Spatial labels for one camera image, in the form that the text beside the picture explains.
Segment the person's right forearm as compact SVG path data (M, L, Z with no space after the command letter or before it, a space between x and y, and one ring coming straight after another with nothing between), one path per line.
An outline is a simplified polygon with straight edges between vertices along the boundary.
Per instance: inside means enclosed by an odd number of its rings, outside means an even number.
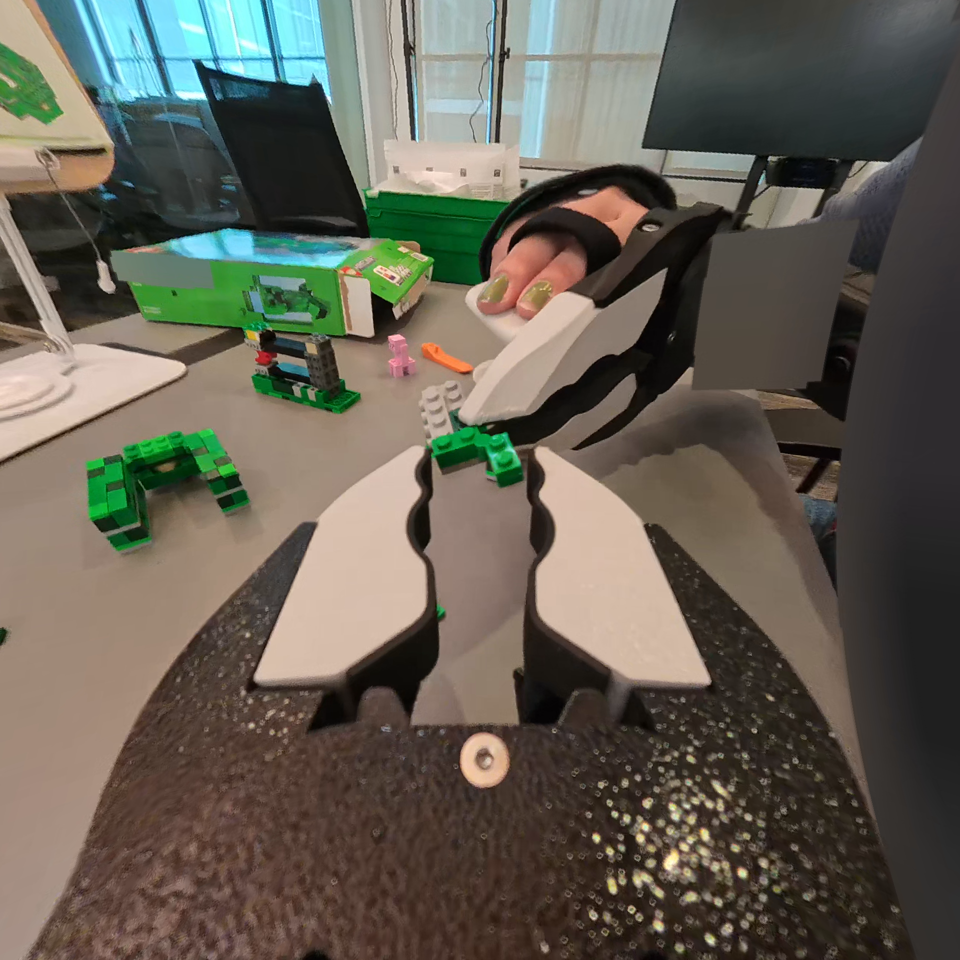
M810 223L857 222L848 256L848 264L854 269L872 274L879 270L922 142L923 138L919 137L849 194L829 198L821 213L808 220Z

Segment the stack of green plastic crates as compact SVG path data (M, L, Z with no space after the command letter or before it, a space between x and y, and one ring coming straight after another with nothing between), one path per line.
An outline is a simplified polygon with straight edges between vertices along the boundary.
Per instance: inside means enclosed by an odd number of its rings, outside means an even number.
M416 243L433 258L433 280L481 282L479 249L506 200L423 195L367 189L366 221L372 237Z

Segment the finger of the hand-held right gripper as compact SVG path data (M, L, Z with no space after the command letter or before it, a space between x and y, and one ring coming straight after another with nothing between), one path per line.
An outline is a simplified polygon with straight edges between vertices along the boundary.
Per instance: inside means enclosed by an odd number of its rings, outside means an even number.
M636 370L631 405L639 378L653 361L639 341L659 305L666 278L667 271L661 270L605 307L583 294L557 296L539 315L523 322L489 363L462 403L461 421L510 436L510 420L536 406L537 394L552 374L563 370L576 379L593 366ZM616 429L616 418L592 437Z
M510 420L516 447L576 449L629 407L638 373L629 366L592 366L576 379L558 369L536 395L531 410Z

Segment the person's right hand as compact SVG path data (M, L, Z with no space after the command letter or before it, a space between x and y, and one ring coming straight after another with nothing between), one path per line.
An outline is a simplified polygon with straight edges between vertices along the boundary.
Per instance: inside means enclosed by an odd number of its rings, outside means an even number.
M624 244L648 208L616 186L566 199L563 208L576 210L609 228ZM536 233L510 246L528 220L508 226L491 250L489 279L477 297L477 310L487 316L510 311L531 320L555 296L586 276L587 254L570 234Z

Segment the grey and green brick assembly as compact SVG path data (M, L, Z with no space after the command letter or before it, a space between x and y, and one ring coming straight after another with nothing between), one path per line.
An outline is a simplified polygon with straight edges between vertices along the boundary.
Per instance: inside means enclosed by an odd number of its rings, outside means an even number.
M482 462L486 477L500 488L524 478L522 459L509 434L492 433L467 425L460 418L465 401L462 385L449 379L421 392L417 408L431 455L445 470L461 464Z

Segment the grey desk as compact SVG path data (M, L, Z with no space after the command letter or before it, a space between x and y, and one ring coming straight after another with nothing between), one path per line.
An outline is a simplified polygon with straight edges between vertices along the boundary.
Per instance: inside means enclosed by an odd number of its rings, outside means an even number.
M423 439L417 400L450 373L422 359L390 378L384 339L335 346L362 393L325 414L255 393L253 353L230 345L186 376L2 465L3 709L48 679L68 743L103 737L109 760L186 643L280 545L342 492ZM693 390L691 374L610 440L568 455L661 526L785 654L860 765L834 590L758 396ZM228 516L206 486L150 497L151 545L120 555L88 520L84 463L169 430L211 427L251 506ZM478 468L439 476L431 556L446 609L416 721L517 718L531 551L523 488Z

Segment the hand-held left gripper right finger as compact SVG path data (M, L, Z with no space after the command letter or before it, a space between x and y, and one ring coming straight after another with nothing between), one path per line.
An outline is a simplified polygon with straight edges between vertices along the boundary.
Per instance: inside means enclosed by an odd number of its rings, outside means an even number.
M712 677L640 516L547 447L529 458L529 570L518 705L558 718L594 690L613 722L637 691L702 691Z

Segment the white paper bags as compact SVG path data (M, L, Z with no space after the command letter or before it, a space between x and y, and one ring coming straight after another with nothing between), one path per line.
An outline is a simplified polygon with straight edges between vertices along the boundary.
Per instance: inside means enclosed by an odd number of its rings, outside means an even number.
M499 143L387 140L387 177L375 189L510 201L522 192L519 150Z

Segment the black monitor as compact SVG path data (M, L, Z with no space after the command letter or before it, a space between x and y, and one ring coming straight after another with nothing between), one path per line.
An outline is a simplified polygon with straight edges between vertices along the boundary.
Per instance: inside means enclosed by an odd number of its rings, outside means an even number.
M888 162L957 44L956 1L678 1L643 146Z

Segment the instruction booklet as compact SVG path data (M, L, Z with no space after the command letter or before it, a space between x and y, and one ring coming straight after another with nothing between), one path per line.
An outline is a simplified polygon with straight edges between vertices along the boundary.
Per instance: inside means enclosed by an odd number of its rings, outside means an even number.
M58 152L114 144L39 5L1 3L1 141Z

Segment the black mesh office chair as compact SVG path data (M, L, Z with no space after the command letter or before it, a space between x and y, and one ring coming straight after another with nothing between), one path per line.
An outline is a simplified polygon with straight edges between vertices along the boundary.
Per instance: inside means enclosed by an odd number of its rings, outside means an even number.
M294 85L194 66L261 233L368 238L361 193L318 80Z

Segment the black and green brick wall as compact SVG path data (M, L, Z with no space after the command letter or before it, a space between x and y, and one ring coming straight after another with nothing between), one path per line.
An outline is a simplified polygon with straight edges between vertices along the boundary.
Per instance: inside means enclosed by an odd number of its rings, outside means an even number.
M255 353L250 380L259 395L333 414L361 401L361 393L341 377L329 336L288 337L262 320L245 326L243 334Z

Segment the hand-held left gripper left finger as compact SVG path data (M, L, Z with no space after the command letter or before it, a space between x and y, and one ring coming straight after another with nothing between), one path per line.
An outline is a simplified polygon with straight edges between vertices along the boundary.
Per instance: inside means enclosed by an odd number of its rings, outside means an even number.
M411 446L318 517L253 672L265 690L320 690L354 718L371 689L407 715L437 665L435 572L426 556L432 459Z

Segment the green brick arch build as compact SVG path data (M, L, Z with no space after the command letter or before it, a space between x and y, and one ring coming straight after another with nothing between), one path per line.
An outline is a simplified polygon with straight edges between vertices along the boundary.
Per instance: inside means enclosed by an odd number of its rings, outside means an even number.
M148 494L194 478L203 480L225 515L250 505L241 475L212 429L174 431L86 463L88 518L119 554L149 546Z

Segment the green cardboard box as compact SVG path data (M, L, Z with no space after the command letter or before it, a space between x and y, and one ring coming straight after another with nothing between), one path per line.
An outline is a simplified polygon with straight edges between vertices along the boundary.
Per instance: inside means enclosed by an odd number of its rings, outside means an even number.
M224 228L115 250L149 322L372 339L422 299L434 260L414 243Z

